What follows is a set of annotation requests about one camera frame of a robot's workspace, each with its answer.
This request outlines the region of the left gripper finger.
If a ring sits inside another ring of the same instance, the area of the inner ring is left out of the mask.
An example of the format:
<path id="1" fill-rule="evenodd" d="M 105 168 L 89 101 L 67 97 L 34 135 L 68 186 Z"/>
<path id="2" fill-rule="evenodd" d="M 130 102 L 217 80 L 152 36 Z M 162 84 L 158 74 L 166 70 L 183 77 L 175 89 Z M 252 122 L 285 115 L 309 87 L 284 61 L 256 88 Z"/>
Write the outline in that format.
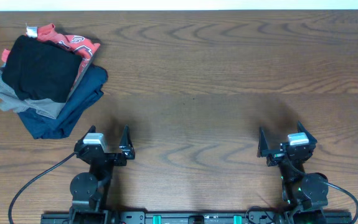
<path id="1" fill-rule="evenodd" d="M 85 133 L 85 135 L 78 140 L 79 144 L 95 144 L 95 140 L 92 136 L 88 137 L 88 134 L 93 134 L 96 131 L 96 127 L 92 125 L 89 130 Z"/>
<path id="2" fill-rule="evenodd" d="M 119 148 L 121 149 L 126 159 L 129 160 L 135 159 L 136 153 L 134 150 L 133 143 L 131 141 L 130 128 L 128 125 L 126 125 L 123 129 L 123 134 L 120 140 Z"/>

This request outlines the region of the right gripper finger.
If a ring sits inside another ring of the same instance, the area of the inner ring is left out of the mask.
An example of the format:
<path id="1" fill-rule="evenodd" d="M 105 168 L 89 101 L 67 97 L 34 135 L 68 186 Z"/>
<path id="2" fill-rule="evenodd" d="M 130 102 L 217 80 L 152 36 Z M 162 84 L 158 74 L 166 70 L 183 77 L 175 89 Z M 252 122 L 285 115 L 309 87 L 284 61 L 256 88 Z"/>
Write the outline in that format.
<path id="1" fill-rule="evenodd" d="M 259 128 L 258 157 L 279 154 L 280 149 L 270 149 L 262 127 Z"/>
<path id="2" fill-rule="evenodd" d="M 299 133 L 304 133 L 306 137 L 309 139 L 310 144 L 317 144 L 317 139 L 303 126 L 301 121 L 297 122 L 297 130 Z"/>

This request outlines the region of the black polo shirt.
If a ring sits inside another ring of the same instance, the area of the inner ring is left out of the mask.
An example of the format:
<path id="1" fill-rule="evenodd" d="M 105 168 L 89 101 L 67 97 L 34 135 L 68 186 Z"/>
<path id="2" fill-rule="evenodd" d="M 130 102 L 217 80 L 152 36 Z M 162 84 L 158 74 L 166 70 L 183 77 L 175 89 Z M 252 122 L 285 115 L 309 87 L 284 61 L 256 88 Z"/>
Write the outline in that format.
<path id="1" fill-rule="evenodd" d="M 66 102 L 82 58 L 57 44 L 19 36 L 7 56 L 2 80 L 20 100 Z"/>

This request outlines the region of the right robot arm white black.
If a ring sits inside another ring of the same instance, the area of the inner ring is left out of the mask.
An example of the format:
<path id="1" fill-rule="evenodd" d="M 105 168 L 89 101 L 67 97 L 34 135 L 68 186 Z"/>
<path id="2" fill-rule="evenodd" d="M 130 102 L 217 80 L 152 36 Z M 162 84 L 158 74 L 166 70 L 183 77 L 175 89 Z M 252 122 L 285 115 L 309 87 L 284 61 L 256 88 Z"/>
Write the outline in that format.
<path id="1" fill-rule="evenodd" d="M 307 174 L 303 164 L 311 158 L 318 141 L 297 123 L 297 133 L 289 134 L 279 148 L 270 149 L 265 132 L 259 129 L 258 155 L 268 167 L 280 169 L 283 193 L 288 208 L 274 216 L 275 223 L 327 223 L 323 207 L 328 204 L 326 176 Z"/>

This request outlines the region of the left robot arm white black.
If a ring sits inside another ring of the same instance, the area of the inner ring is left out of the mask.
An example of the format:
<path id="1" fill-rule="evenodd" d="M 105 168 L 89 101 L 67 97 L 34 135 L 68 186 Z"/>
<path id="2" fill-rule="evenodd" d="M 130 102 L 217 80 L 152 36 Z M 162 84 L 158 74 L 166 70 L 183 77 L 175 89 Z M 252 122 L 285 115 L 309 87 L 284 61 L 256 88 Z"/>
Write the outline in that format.
<path id="1" fill-rule="evenodd" d="M 88 172 L 76 175 L 70 183 L 72 206 L 70 223 L 120 223 L 118 212 L 106 207 L 108 191 L 113 177 L 113 168 L 127 165 L 128 160 L 135 159 L 135 151 L 126 125 L 120 139 L 121 152 L 108 152 L 104 134 L 96 132 L 92 126 L 77 141 L 74 153 L 77 158 L 87 163 Z"/>

